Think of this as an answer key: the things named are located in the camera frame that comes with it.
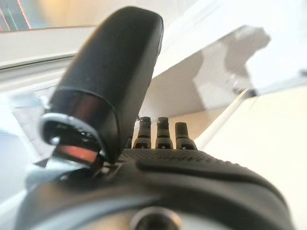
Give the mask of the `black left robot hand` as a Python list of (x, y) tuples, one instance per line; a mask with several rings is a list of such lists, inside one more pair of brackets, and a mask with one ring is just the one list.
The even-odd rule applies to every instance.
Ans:
[(138, 118), (161, 50), (162, 17), (124, 7), (81, 48), (41, 115), (55, 148), (29, 172), (17, 230), (292, 230), (282, 194), (197, 149), (187, 125)]

